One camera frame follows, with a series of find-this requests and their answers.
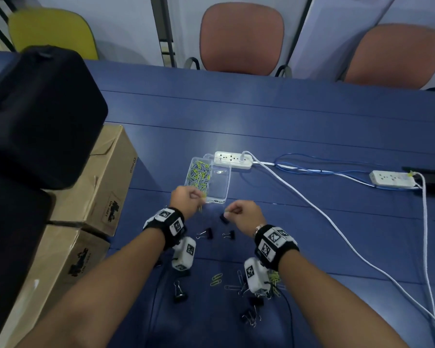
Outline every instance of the table surface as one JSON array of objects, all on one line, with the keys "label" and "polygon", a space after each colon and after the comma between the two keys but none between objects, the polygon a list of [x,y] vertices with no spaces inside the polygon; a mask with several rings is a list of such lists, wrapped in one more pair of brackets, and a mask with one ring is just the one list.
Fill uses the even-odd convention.
[{"label": "table surface", "polygon": [[[13,56],[0,52],[0,70]],[[122,124],[139,154],[109,255],[139,234],[145,219],[168,202],[170,192],[183,184],[191,158],[206,153],[249,150],[273,162],[283,153],[299,152],[383,164],[392,171],[402,166],[435,169],[434,92],[105,61],[87,61],[87,66],[108,103],[107,122]],[[300,157],[292,162],[321,169],[372,169]],[[420,196],[337,176],[277,173],[323,209],[360,254],[428,306]],[[238,198],[255,200],[269,222],[295,237],[310,261],[377,310],[411,347],[435,347],[427,318],[356,257],[325,218],[273,176],[260,167],[234,169],[226,204]],[[238,284],[236,272],[254,251],[251,240],[239,233],[235,241],[220,237],[232,229],[218,219],[224,207],[206,205],[187,222],[190,236],[206,227],[217,235],[212,241],[197,241],[191,276],[181,279],[189,299],[173,304],[172,283],[178,272],[169,268],[170,254],[165,254],[166,275],[153,311],[161,267],[153,271],[111,346],[143,347],[147,337],[149,347],[169,348],[290,344],[290,316],[283,298],[267,301],[262,321],[252,329],[238,321],[248,306],[245,299],[223,286],[209,286],[211,277],[221,272],[222,284]],[[429,277],[435,297],[435,198],[428,199],[428,207]],[[289,301],[296,345],[318,346]]]}]

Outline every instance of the power strip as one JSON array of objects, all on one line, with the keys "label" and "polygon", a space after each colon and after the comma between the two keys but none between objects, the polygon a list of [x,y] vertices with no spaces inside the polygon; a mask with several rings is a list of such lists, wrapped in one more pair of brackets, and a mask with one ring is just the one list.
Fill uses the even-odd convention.
[{"label": "power strip", "polygon": [[372,171],[369,177],[376,186],[412,188],[416,185],[414,178],[406,172]]},{"label": "power strip", "polygon": [[244,160],[240,161],[240,156],[242,156],[242,154],[239,152],[216,151],[214,153],[214,163],[216,165],[225,163],[231,165],[232,168],[249,170],[253,166],[253,158],[251,155],[245,154]]}]

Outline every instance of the black case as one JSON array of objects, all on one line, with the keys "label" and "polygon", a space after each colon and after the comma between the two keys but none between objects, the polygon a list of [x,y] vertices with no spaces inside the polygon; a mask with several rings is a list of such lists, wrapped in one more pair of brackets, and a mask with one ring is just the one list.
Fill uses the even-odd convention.
[{"label": "black case", "polygon": [[28,47],[0,73],[0,172],[32,187],[73,185],[107,114],[77,52]]},{"label": "black case", "polygon": [[0,331],[26,279],[51,205],[44,191],[0,175]]}]

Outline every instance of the black wristband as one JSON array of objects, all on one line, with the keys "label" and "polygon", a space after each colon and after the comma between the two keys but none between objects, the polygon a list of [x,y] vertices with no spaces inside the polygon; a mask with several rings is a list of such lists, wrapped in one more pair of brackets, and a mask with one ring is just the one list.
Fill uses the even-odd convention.
[{"label": "black wristband", "polygon": [[278,271],[279,261],[289,250],[300,251],[296,241],[282,228],[273,225],[261,227],[255,234],[255,255],[268,269]]},{"label": "black wristband", "polygon": [[187,232],[184,225],[184,215],[179,209],[175,207],[167,207],[158,211],[154,216],[149,218],[143,227],[145,228],[159,228],[165,238],[164,250],[174,247],[179,244],[180,240]]}]

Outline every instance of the person's right hand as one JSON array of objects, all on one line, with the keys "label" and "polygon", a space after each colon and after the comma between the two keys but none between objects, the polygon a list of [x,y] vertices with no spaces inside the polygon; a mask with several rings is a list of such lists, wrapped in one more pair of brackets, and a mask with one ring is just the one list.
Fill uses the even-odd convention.
[{"label": "person's right hand", "polygon": [[249,237],[253,237],[256,227],[267,224],[261,208],[251,200],[234,201],[226,207],[224,217]]}]

